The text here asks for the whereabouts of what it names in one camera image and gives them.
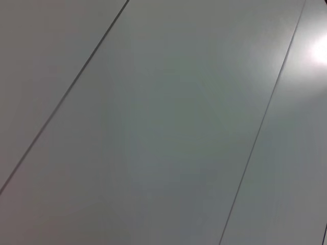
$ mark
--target groove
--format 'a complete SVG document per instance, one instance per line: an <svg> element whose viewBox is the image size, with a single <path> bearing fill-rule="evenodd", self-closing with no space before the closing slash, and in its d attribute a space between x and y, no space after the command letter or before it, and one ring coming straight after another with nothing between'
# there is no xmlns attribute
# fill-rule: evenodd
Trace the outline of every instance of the groove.
<svg viewBox="0 0 327 245"><path fill-rule="evenodd" d="M122 8L118 12L117 16L115 17L115 19L113 20L113 22L111 23L111 25L109 26L109 28L104 33L104 35L100 39L100 41L97 44L97 46L95 47L95 49L93 50L93 52L91 53L91 55L86 60L86 62L83 65L82 69L78 72L77 76L75 77L75 79L73 80L73 82L71 83L71 85L69 86L69 88L67 89L67 91L65 92L65 94L63 95L63 97L60 99L59 103L57 104L57 106L55 107L55 109L53 110L53 112L51 113L51 115L45 121L45 123L43 124L43 126L41 127L41 129L39 130L39 132L36 134L36 136L32 140L31 144L29 145L29 147L27 148L27 150L25 151L25 153L23 154L23 156L19 160L19 162L16 164L15 168L13 169L13 171L11 172L11 174L9 175L9 177L6 179L5 183L3 184L3 186L0 189L0 197L4 193L6 187L8 186L8 184L10 183L10 181L12 180L12 178L14 177L15 173L18 171L19 167L21 166L21 164L25 160L25 158L28 155L28 153L33 148L33 146L36 143L36 141L41 136L42 132L46 129L46 127L48 126L49 122L52 120L52 118L55 116L55 114L59 110L60 106L62 105L62 103L64 102L64 100L66 99L66 97L68 96L68 94L70 93L70 91L72 90L72 88L74 87L74 85L76 84L76 82L79 79L79 77L84 72L85 68L87 67L87 65L89 64L89 62L91 61L91 59L93 58L93 56L95 55L95 53L97 52L97 50L99 49L99 47L102 44L102 42L104 41L104 39L107 37L108 33L110 32L110 30L112 29L112 27L116 23L116 21L118 20L118 18L121 15L121 13L124 11L124 9L127 6L128 2L129 2L129 0L126 0L125 4L122 6Z"/></svg>
<svg viewBox="0 0 327 245"><path fill-rule="evenodd" d="M281 79L281 75L282 75L282 73L283 73L283 70L284 70L284 67L285 67L285 64L286 64L286 61L287 61L287 57L288 57L288 55L289 55L290 48L291 48L291 46L292 46L292 43L293 43L293 40L294 40L294 36L295 36L296 31L297 31L297 27L298 27L298 24L299 24L299 22L300 22L300 19L301 19L301 16L302 16L303 10L304 10L305 5L306 5L306 2L307 2L307 0L305 0L304 4L303 4L303 6L302 6L302 10L301 10L300 16L299 16L299 18L298 18L297 24L296 24L296 26L295 26L294 33L293 33L293 36L292 36L292 39L291 39L290 45L288 46L288 49L287 49L287 52L286 52L286 55L285 55L285 58L284 58L284 61L283 61L282 67L281 67L281 69L280 69L280 71L279 71L279 74L278 74L278 77L277 77L276 83L275 83L275 85L274 85L274 88L272 89L272 93L271 93L271 96L270 96L270 98L269 98L268 105L267 105L267 107L266 107L266 111L265 111L265 113L264 113L264 116L263 116L263 118L262 118L262 121L261 121L261 123L260 123L259 129L258 129L258 132L257 132L256 137L255 137L254 143L253 143L253 145L252 145L252 149L251 149L250 155L249 155L249 157L248 157L248 159L247 159L247 162L246 162L246 165L245 165L245 168L244 168L244 171L243 171L243 174L242 174L241 180L240 180L239 187L238 187L238 189L237 189L237 191L236 191L236 194L235 194L235 197L234 197L233 203L232 203L232 205L231 205L231 208L230 208L230 211L229 211L229 214L228 214L228 217L227 217L227 221L226 221L226 223L225 223L224 230L223 230L223 233L221 234L221 237L220 237L220 240L219 240L218 245L221 245L221 242L222 242L222 240L223 240L223 236L224 236L224 234L225 234L226 227L227 227L228 222L229 222L229 219L230 219L230 215L231 215L231 213L232 213L232 211L233 211L233 208L234 208L234 205L235 205L235 202L236 202L236 198L237 198L237 196L238 196L238 194L239 194L239 191L240 191L240 188L241 188L241 185L242 185L243 179L244 179L245 172L246 172L247 167L248 167L248 165L249 165L249 162L250 162L250 159L251 159L251 156L252 156L252 153L253 153L253 149L254 149L254 146L255 146L256 140L258 139L258 136L259 136L259 133L260 133L260 130L261 130L262 124L263 124L263 122L264 122L264 120L265 120L265 117L266 117L266 114L267 114L267 111L268 111L268 108L269 108L269 105L270 105L270 102L271 102L272 96L273 96L273 94L274 94L274 92L275 92L276 86L277 86L279 80Z"/></svg>

